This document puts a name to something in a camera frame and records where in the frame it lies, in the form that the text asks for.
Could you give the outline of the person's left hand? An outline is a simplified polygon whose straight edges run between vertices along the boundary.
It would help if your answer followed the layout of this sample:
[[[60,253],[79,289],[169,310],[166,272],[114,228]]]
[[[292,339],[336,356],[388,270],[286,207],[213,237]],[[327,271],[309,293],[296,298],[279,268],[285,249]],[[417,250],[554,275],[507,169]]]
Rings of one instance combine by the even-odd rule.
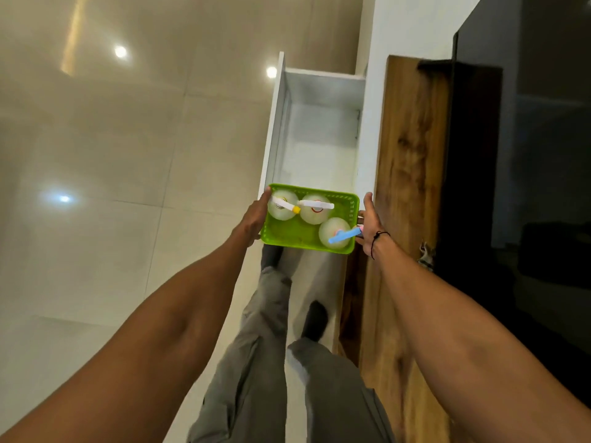
[[[239,245],[244,248],[250,247],[255,240],[259,239],[260,231],[262,230],[268,213],[268,210],[265,213],[259,213],[256,210],[257,200],[247,208],[242,219],[232,232],[232,236],[236,238]]]

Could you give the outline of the person's right hand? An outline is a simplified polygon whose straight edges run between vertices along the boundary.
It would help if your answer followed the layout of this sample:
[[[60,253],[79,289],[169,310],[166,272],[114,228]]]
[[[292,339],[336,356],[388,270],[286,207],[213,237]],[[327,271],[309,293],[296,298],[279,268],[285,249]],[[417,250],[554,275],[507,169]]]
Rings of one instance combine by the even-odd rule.
[[[384,229],[380,222],[379,215],[375,209],[374,216],[364,216],[364,210],[358,212],[358,225],[363,225],[363,232],[361,236],[355,238],[356,243],[362,246],[364,253],[374,259],[373,257],[373,246],[374,241],[379,238],[382,234],[389,234]]]

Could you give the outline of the green plastic basket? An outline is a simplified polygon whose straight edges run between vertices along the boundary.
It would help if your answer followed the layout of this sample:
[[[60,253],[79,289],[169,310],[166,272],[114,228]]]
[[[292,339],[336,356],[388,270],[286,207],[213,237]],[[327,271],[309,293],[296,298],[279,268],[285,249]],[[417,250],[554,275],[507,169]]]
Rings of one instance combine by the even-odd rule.
[[[296,205],[297,201],[302,200],[306,195],[321,195],[327,198],[328,203],[335,206],[329,210],[328,221],[337,218],[346,224],[347,230],[351,230],[358,225],[360,200],[355,194],[279,183],[272,183],[270,187],[273,195],[284,198],[292,205]],[[322,240],[320,236],[320,230],[324,227],[324,224],[307,223],[301,217],[301,214],[295,214],[291,210],[288,210],[291,214],[290,217],[286,217],[285,213],[281,213],[277,217],[271,213],[271,207],[273,206],[273,202],[270,201],[265,224],[261,231],[261,238],[264,243],[336,254],[351,254],[353,252],[355,242],[352,237],[334,244],[328,243],[328,237]]]

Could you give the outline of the person's left forearm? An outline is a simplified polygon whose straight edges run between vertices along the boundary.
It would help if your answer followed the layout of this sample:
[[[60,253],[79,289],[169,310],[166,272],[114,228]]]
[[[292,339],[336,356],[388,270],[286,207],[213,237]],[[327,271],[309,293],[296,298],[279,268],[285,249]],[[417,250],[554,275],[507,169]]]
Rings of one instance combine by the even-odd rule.
[[[211,359],[260,229],[243,219],[221,246],[161,285],[0,443],[162,443]]]

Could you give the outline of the person's right forearm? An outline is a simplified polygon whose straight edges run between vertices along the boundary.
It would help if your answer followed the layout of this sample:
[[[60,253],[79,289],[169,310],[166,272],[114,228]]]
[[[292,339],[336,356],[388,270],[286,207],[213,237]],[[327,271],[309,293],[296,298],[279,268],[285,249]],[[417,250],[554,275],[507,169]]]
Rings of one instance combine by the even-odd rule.
[[[373,257],[427,384],[475,442],[591,443],[591,410],[490,313],[390,235]]]

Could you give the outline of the person's black left shoe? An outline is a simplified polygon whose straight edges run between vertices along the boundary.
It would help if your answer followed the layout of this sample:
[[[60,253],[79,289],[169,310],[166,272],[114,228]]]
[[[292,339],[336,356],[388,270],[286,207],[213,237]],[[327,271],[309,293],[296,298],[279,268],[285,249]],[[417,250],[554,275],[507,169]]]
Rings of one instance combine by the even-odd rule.
[[[261,271],[267,268],[277,269],[284,252],[284,247],[264,244],[261,253]]]

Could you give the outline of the person's black shoe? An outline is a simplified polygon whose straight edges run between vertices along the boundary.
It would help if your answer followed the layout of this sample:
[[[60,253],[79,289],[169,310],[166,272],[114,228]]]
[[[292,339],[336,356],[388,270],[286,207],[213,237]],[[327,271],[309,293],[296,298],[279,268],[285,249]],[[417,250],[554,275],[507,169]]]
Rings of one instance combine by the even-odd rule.
[[[312,342],[319,342],[324,335],[328,322],[329,314],[326,307],[318,300],[312,301],[300,337]]]
[[[284,252],[284,247],[264,244],[261,253],[261,271],[267,268],[277,269]]]

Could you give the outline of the metal key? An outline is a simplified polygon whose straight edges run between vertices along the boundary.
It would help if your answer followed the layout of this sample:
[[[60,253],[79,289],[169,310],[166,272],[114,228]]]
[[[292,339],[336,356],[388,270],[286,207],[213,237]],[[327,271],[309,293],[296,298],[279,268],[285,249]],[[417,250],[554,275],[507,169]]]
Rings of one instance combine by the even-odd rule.
[[[427,269],[429,272],[434,271],[434,262],[436,256],[436,250],[424,241],[420,245],[420,258],[417,260],[418,264],[420,264],[423,268]]]

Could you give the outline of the white open drawer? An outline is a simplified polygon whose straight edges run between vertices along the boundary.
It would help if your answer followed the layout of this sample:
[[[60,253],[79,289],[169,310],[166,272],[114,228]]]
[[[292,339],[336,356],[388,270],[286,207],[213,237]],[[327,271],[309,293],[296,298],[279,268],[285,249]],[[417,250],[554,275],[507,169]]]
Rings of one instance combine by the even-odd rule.
[[[354,193],[366,78],[287,66],[278,55],[258,187]]]

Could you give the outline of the person's black right shoe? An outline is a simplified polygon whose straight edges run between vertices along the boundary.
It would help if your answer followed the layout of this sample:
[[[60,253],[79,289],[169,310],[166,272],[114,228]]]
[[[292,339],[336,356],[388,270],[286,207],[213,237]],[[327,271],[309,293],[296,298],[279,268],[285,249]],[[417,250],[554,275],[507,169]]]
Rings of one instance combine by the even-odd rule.
[[[329,314],[326,307],[318,300],[312,301],[300,337],[312,342],[319,342],[324,335],[328,322]]]

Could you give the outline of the black television screen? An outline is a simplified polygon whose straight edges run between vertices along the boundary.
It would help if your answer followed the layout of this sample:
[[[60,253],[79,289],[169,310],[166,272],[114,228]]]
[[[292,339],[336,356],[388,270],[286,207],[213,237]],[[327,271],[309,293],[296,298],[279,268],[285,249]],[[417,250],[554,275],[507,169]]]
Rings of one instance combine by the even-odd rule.
[[[435,272],[591,407],[591,0],[480,0],[449,64]]]

